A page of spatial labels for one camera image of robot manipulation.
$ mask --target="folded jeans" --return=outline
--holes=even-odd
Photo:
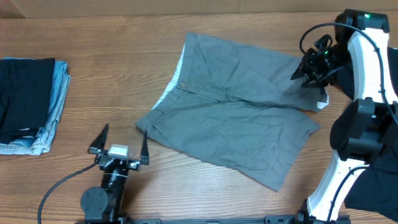
[[[45,126],[54,58],[0,60],[0,143]]]
[[[55,61],[49,114],[45,126],[39,128],[36,136],[24,136],[10,142],[10,144],[0,144],[0,154],[30,154],[38,156],[43,152],[49,152],[62,115],[71,79],[67,68],[68,64],[66,62]]]

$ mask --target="black cable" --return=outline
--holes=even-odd
[[[354,169],[350,170],[350,171],[347,173],[347,175],[344,177],[344,179],[341,181],[340,185],[338,186],[338,188],[337,188],[337,190],[336,190],[335,196],[333,197],[333,200],[331,201],[331,205],[330,205],[330,209],[329,209],[329,214],[328,214],[328,219],[326,220],[327,223],[330,222],[331,213],[332,213],[332,211],[333,211],[333,208],[335,207],[335,203],[336,203],[336,200],[337,200],[337,196],[338,196],[338,194],[340,193],[341,188],[343,188],[344,183],[348,180],[348,178],[350,177],[350,175],[353,174],[355,171],[357,171],[357,170],[359,170],[359,169],[372,169],[372,170],[376,170],[376,171],[379,171],[379,172],[384,172],[384,173],[391,174],[391,175],[398,175],[398,172],[395,172],[395,171],[383,170],[383,169],[374,169],[374,168],[365,167],[365,166],[363,166],[363,167],[357,167],[357,168],[354,168]]]
[[[60,184],[64,183],[66,180],[68,180],[68,179],[70,179],[70,178],[72,178],[72,177],[74,177],[74,176],[76,176],[76,175],[78,175],[78,174],[81,174],[82,172],[88,171],[89,169],[93,168],[93,167],[96,166],[97,164],[98,164],[98,163],[95,162],[95,163],[93,163],[92,165],[90,165],[90,166],[88,166],[88,167],[86,167],[86,168],[84,168],[84,169],[82,169],[82,170],[79,170],[79,171],[77,171],[77,172],[75,172],[75,173],[73,173],[73,174],[70,174],[69,176],[64,177],[62,180],[58,181],[54,186],[52,186],[52,187],[50,188],[50,190],[44,195],[43,200],[42,200],[42,202],[40,203],[39,211],[37,212],[37,223],[38,223],[38,224],[42,224],[42,210],[43,210],[44,202],[45,202],[45,200],[47,199],[47,197],[49,197],[49,195],[51,194],[51,192],[52,192],[55,188],[57,188]]]
[[[325,40],[325,39],[327,40],[327,43],[326,43],[326,48],[323,49],[323,46],[322,46],[321,42],[322,42],[323,40]],[[331,46],[333,45],[333,39],[331,38],[331,35],[325,34],[325,35],[324,35],[323,37],[321,37],[316,43],[319,44],[319,46],[317,46],[317,45],[315,44],[315,46],[319,49],[318,54],[324,54],[327,50],[330,50]]]
[[[331,201],[330,209],[329,209],[329,214],[328,214],[328,219],[326,220],[327,223],[330,223],[330,218],[331,218],[331,213],[333,211],[333,208],[335,207],[336,199],[338,194],[340,193],[341,188],[343,187],[344,183],[347,181],[347,179],[350,177],[351,174],[353,174],[355,171],[359,169],[367,169],[368,167],[356,167],[348,172],[348,174],[344,177],[344,179],[341,181],[340,185],[338,186],[335,196],[333,197],[333,200]]]
[[[359,32],[361,35],[363,35],[374,47],[374,50],[377,53],[377,57],[379,58],[379,64],[380,64],[380,92],[381,92],[381,97],[383,99],[383,102],[386,104],[387,106],[387,110],[391,115],[392,120],[395,122],[396,126],[398,126],[398,120],[394,114],[394,112],[392,111],[388,101],[387,101],[387,97],[386,97],[386,90],[384,89],[384,66],[383,66],[383,61],[382,61],[382,57],[381,57],[381,53],[380,53],[380,48],[377,47],[376,43],[372,40],[372,38],[370,38],[370,36],[368,36],[367,34],[365,34],[362,30],[351,26],[351,25],[347,25],[347,24],[343,24],[343,23],[339,23],[339,22],[327,22],[324,24],[319,24],[316,25],[314,27],[312,27],[311,29],[307,30],[303,36],[300,39],[300,50],[301,52],[303,52],[303,54],[305,54],[305,51],[303,49],[303,40],[305,38],[305,36],[307,36],[307,34],[309,34],[311,31],[320,28],[320,27],[325,27],[325,26],[343,26],[343,27],[347,27],[349,29],[355,30],[356,32]]]

